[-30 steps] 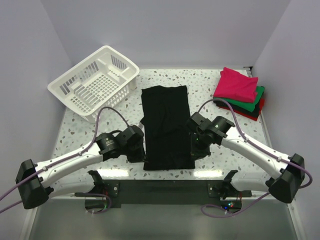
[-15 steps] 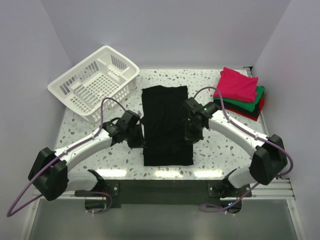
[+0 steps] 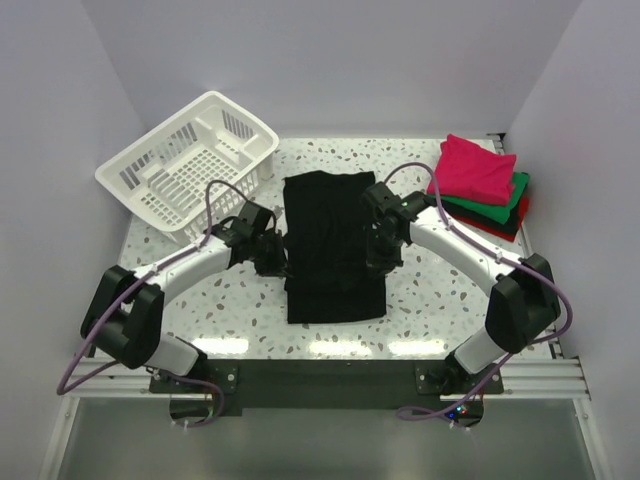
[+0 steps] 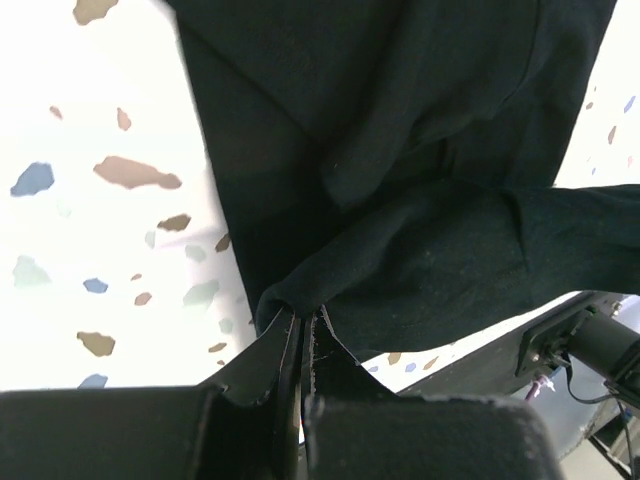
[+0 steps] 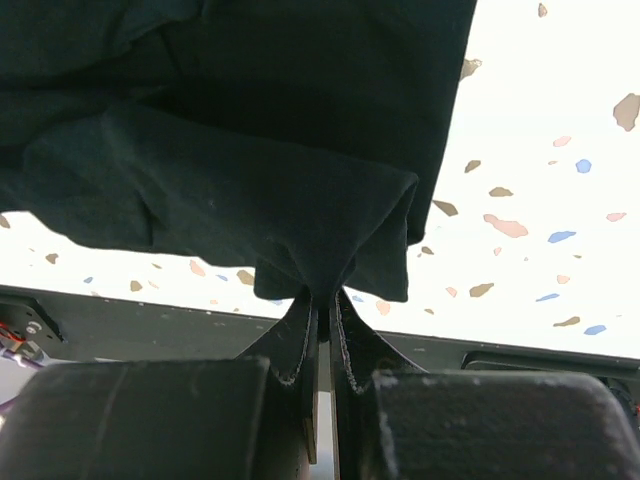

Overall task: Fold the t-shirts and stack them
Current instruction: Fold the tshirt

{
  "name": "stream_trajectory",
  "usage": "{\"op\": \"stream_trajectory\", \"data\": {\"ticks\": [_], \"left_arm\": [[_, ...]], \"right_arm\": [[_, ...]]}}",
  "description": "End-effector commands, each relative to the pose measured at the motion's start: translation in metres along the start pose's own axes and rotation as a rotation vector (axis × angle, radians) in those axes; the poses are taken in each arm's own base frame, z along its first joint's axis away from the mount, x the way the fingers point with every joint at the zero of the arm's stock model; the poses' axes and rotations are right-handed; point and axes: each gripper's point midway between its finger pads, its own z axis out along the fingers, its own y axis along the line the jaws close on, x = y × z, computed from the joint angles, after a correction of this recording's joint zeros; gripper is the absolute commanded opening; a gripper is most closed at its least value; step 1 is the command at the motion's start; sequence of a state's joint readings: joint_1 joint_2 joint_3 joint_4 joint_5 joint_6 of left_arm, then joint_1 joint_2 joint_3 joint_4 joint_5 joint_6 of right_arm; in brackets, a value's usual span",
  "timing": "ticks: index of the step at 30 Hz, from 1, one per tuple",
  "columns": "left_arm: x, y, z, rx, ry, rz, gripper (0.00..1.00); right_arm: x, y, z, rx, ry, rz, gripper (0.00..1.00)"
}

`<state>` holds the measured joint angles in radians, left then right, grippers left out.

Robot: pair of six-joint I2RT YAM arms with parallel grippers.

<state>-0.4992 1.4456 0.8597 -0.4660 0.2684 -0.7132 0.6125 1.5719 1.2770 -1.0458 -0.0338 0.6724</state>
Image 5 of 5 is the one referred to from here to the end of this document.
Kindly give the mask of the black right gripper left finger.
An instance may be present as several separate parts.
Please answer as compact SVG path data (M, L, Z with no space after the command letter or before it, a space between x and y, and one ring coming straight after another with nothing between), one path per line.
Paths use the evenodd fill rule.
M232 358L54 359L1 431L5 479L306 479L317 460L307 291Z

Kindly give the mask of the black t shirt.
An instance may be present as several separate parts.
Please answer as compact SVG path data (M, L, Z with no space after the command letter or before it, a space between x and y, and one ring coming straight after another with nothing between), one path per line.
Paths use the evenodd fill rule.
M408 296L472 1L5 1L1 208L77 244Z

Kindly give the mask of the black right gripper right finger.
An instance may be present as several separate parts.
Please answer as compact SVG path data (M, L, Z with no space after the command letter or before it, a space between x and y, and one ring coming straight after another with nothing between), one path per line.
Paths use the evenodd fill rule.
M340 479L635 479L632 359L408 336L329 314Z

